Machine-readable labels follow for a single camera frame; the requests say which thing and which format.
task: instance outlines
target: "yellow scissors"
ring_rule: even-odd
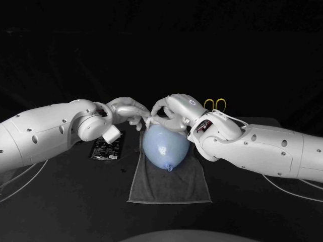
[[[214,106],[213,106],[213,100],[212,100],[212,99],[207,99],[207,100],[204,101],[204,103],[203,103],[203,108],[204,108],[204,105],[206,105],[206,102],[207,102],[207,101],[212,102],[212,110],[217,108],[217,101],[223,101],[223,102],[225,102],[225,100],[223,100],[222,98],[219,98],[219,99],[216,100],[216,107],[214,107]]]

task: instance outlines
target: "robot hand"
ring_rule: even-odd
[[[154,116],[161,107],[170,119]],[[151,117],[152,121],[170,131],[180,132],[186,130],[186,126],[193,126],[206,112],[207,110],[200,106],[193,97],[186,94],[171,94],[155,102]]]
[[[106,106],[112,112],[112,124],[121,124],[123,121],[129,121],[129,125],[135,125],[136,131],[141,130],[139,120],[142,118],[144,122],[147,117],[149,117],[149,111],[132,98],[118,97]]]

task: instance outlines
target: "black table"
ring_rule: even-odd
[[[239,118],[279,126],[271,118]],[[281,192],[250,171],[227,161],[206,161],[204,178],[213,203],[128,203],[138,162],[138,135],[128,123],[122,159],[113,164],[87,158],[93,141],[51,158],[25,188],[0,203],[0,241],[121,241],[168,229],[230,233],[258,241],[323,241],[323,203]],[[2,190],[12,193],[37,167]],[[284,188],[323,199],[323,191],[294,179],[271,178]]]

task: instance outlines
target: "white cable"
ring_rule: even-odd
[[[263,176],[263,178],[268,180],[268,182],[281,190],[281,191],[284,191],[285,193],[288,193],[288,194],[291,194],[291,195],[294,195],[294,196],[297,196],[297,197],[300,197],[300,198],[304,198],[304,199],[308,199],[308,200],[313,200],[313,201],[317,201],[317,202],[321,202],[323,203],[323,200],[318,200],[318,199],[314,199],[314,198],[307,198],[307,197],[302,197],[302,196],[300,196],[300,195],[297,195],[297,194],[294,194],[294,193],[289,193],[288,191],[285,191],[282,188],[279,188],[274,183],[272,183],[272,181],[266,178],[266,176],[265,175],[262,175]]]
[[[233,119],[233,120],[236,120],[238,122],[240,122],[240,123],[245,125],[245,126],[239,127],[240,129],[245,128],[245,127],[248,126],[248,123],[243,122],[242,120],[239,120],[239,119],[230,117],[227,114],[225,114],[223,112],[220,112],[220,111],[216,110],[216,109],[213,109],[212,112],[213,112],[213,111],[214,111],[214,112],[219,112],[223,116],[226,116],[226,117],[229,117],[230,119]]]
[[[9,198],[22,188],[24,188],[24,186],[30,183],[30,181],[35,178],[35,176],[37,176],[37,174],[40,173],[40,171],[41,171],[41,169],[43,169],[43,167],[44,167],[44,165],[46,165],[46,163],[47,163],[47,160],[44,161],[44,163],[43,163],[43,166],[41,166],[41,168],[40,168],[40,170],[37,171],[37,173],[35,173],[35,175],[33,176],[33,178],[28,180],[28,182],[22,185],[22,187],[9,195],[9,196],[7,196],[2,200],[0,200],[0,202],[2,202],[7,198]]]
[[[304,181],[304,180],[301,180],[301,179],[298,179],[300,181],[302,181],[305,184],[308,184],[310,186],[313,186],[313,187],[315,187],[315,188],[318,188],[318,189],[321,189],[323,190],[323,187],[318,187],[317,185],[314,185],[313,183],[308,183],[307,181]]]
[[[34,167],[35,164],[33,164],[9,181],[7,181],[2,185],[0,185],[0,188],[2,188],[9,182],[12,182],[17,178],[20,178],[27,171]]]

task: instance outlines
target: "black package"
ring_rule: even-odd
[[[123,137],[125,131],[121,131],[121,135],[116,140],[108,144],[100,136],[93,141],[89,158],[95,160],[118,160],[121,157]]]

